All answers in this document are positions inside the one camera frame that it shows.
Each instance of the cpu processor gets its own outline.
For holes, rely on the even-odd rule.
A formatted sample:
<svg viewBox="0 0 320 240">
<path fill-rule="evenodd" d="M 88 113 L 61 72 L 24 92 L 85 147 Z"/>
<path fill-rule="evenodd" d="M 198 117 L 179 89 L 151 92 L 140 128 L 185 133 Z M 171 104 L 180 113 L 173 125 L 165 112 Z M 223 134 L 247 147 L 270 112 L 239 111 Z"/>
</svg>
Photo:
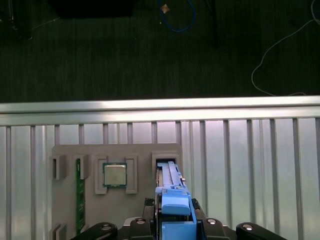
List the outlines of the cpu processor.
<svg viewBox="0 0 320 240">
<path fill-rule="evenodd" d="M 110 188 L 127 186 L 127 163 L 104 163 L 103 186 Z"/>
</svg>

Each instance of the silver bolt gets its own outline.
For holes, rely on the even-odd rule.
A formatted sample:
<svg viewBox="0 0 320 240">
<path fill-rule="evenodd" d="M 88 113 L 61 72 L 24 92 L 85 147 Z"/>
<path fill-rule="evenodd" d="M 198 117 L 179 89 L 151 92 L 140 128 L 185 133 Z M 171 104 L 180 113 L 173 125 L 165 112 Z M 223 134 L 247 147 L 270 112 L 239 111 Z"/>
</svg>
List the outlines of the silver bolt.
<svg viewBox="0 0 320 240">
<path fill-rule="evenodd" d="M 101 230 L 103 230 L 103 231 L 108 231 L 108 230 L 110 230 L 110 229 L 111 229 L 111 226 L 108 225 L 108 224 L 105 224 L 105 225 L 103 225 L 103 226 L 101 227 Z"/>
<path fill-rule="evenodd" d="M 136 221 L 137 224 L 144 224 L 146 221 L 144 219 L 138 219 Z"/>
<path fill-rule="evenodd" d="M 248 225 L 248 224 L 245 224 L 242 226 L 244 229 L 248 230 L 248 231 L 251 231 L 252 230 L 252 226 Z"/>
<path fill-rule="evenodd" d="M 216 220 L 214 219 L 208 219 L 207 222 L 210 224 L 216 224 Z"/>
</svg>

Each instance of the dark carpet floor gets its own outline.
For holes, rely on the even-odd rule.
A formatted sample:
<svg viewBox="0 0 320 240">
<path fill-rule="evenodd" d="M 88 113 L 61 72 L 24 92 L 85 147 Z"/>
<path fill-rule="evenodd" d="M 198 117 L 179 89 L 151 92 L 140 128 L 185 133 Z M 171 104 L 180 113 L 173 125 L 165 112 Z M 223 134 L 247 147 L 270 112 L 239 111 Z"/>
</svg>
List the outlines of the dark carpet floor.
<svg viewBox="0 0 320 240">
<path fill-rule="evenodd" d="M 172 25 L 191 21 L 186 0 L 165 3 Z M 164 26 L 156 0 L 139 0 L 132 17 L 58 19 L 30 40 L 8 40 L 4 29 L 0 102 L 264 96 L 252 70 L 269 46 L 312 19 L 311 0 L 216 0 L 215 48 L 207 5 L 193 3 L 195 24 L 182 33 Z M 45 0 L 15 8 L 30 29 L 57 18 Z M 271 50 L 255 82 L 275 95 L 319 94 L 320 26 Z"/>
</svg>

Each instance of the corrugated metal panel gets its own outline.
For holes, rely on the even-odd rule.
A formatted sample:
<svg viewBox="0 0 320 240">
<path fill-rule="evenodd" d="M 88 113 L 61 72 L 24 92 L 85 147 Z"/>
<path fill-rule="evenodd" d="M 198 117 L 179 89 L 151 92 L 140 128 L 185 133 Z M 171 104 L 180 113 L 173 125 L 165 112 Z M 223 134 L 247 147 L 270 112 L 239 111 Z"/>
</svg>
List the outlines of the corrugated metal panel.
<svg viewBox="0 0 320 240">
<path fill-rule="evenodd" d="M 262 114 L 268 119 L 250 114 L 228 119 L 234 109 L 219 109 L 218 114 L 228 113 L 218 119 L 211 117 L 213 109 L 202 120 L 97 118 L 87 124 L 87 118 L 79 118 L 71 125 L 56 121 L 57 125 L 11 127 L 6 123 L 7 127 L 0 126 L 0 239 L 48 239 L 52 226 L 47 159 L 54 145 L 178 143 L 188 187 L 209 217 L 233 228 L 250 221 L 290 240 L 316 240 L 320 121 L 315 117 L 320 117 L 320 110 L 300 118 L 308 107 L 297 108 L 297 118 L 287 119 L 289 110 L 283 119 L 273 119 L 274 114 L 281 115 L 270 109 Z M 261 118 L 259 113 L 265 110 L 252 111 Z"/>
</svg>

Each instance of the gray fixture plate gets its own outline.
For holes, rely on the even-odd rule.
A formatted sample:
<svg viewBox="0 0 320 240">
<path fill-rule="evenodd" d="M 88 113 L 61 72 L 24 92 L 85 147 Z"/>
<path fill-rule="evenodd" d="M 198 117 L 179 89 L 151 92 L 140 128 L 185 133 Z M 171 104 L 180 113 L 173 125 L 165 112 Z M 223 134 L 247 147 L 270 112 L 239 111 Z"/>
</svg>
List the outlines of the gray fixture plate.
<svg viewBox="0 0 320 240">
<path fill-rule="evenodd" d="M 126 219 L 141 216 L 145 198 L 155 197 L 156 159 L 175 159 L 183 171 L 182 148 L 176 143 L 55 146 L 50 158 L 52 226 L 64 226 L 66 239 L 76 235 L 76 159 L 82 161 L 85 182 L 84 228 L 100 222 L 121 228 Z M 126 163 L 127 186 L 103 187 L 103 163 Z"/>
</svg>

